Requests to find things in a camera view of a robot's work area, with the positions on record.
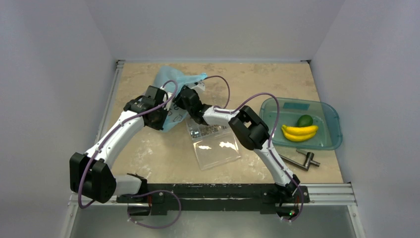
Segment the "light blue plastic bag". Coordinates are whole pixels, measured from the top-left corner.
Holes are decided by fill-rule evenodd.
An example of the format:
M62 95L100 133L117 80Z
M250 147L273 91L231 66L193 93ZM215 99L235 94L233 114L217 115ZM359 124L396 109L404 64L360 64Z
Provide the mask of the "light blue plastic bag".
M166 84L166 82L170 80L175 81L177 84L177 90L175 97L173 98L175 100L184 85L191 88L190 85L192 83L203 81L207 76L208 75L206 73L201 73L198 75L185 75L183 72L173 67L162 66L155 76L152 85L158 88L164 87L164 89L166 89L168 92L173 93L175 90L175 84L173 82ZM170 131L177 124L181 123L188 115L186 110L183 110L175 105L174 100L170 106L170 111L168 112L166 120L163 124L163 132Z

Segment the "yellow fake banana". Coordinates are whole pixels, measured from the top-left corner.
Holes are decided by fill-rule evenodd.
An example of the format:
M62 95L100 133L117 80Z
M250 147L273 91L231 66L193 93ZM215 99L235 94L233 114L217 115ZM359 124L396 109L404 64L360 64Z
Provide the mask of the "yellow fake banana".
M293 142L303 142L313 138L316 135L318 126L311 125L306 127L292 127L283 125L281 130L286 139Z

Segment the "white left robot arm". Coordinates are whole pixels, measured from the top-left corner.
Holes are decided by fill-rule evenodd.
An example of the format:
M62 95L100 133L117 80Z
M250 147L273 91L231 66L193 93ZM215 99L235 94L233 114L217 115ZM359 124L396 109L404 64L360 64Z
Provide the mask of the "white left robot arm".
M162 130L169 111L173 92L149 86L145 94L130 100L118 120L94 146L84 153L74 153L69 161L70 189L77 194L79 207L82 198L106 203L114 195L128 195L134 202L146 200L145 179L134 174L114 176L111 168L122 149L145 126Z

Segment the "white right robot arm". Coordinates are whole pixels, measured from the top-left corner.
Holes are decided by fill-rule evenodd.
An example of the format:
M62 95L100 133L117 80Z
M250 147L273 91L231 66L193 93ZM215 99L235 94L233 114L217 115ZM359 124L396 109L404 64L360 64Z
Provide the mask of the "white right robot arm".
M285 202L293 199L294 202L304 203L304 192L298 177L285 165L272 144L274 130L270 130L257 113L246 105L248 101L261 95L271 96L270 93L258 93L245 100L238 108L229 110L202 103L198 93L185 86L174 103L186 110L198 124L229 126L240 144L255 152L265 164L278 189L279 198Z

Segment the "green fake lime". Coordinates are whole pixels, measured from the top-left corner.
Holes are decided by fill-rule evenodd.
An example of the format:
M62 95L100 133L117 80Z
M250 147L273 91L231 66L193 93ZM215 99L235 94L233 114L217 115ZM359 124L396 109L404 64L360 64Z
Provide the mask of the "green fake lime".
M296 122L297 127L307 127L313 125L314 120L310 115L302 115Z

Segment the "clear plastic screw box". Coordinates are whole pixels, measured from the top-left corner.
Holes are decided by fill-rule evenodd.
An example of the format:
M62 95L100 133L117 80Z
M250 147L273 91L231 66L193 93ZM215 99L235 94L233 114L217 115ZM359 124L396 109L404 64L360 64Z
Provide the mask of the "clear plastic screw box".
M209 170L241 158L237 139L230 128L197 124L190 117L186 118L186 126L201 170Z

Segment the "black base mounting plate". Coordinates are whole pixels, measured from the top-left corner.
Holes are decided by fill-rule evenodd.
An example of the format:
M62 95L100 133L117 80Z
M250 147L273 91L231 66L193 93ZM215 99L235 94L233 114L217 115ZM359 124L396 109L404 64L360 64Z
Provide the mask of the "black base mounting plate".
M118 196L118 204L127 204L132 216L167 215L169 211L240 211L297 215L301 204L309 203L308 188L287 194L273 183L151 183L145 197Z

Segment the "teal plastic tray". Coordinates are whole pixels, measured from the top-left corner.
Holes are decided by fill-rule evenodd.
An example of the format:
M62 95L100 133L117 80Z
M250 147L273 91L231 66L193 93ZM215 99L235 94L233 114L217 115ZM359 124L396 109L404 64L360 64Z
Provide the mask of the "teal plastic tray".
M275 145L315 150L335 150L342 141L339 115L323 102L269 98L260 109L261 119L272 130L278 124L272 142Z

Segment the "dark metal crank tool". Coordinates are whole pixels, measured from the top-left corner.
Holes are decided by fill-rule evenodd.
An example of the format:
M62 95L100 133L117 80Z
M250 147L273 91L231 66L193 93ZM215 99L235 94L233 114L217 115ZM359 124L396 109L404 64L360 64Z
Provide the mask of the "dark metal crank tool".
M320 167L321 163L315 160L314 152L306 151L303 149L296 149L296 152L302 156L297 161L283 155L280 155L280 158L283 161L304 171L308 171L311 167Z

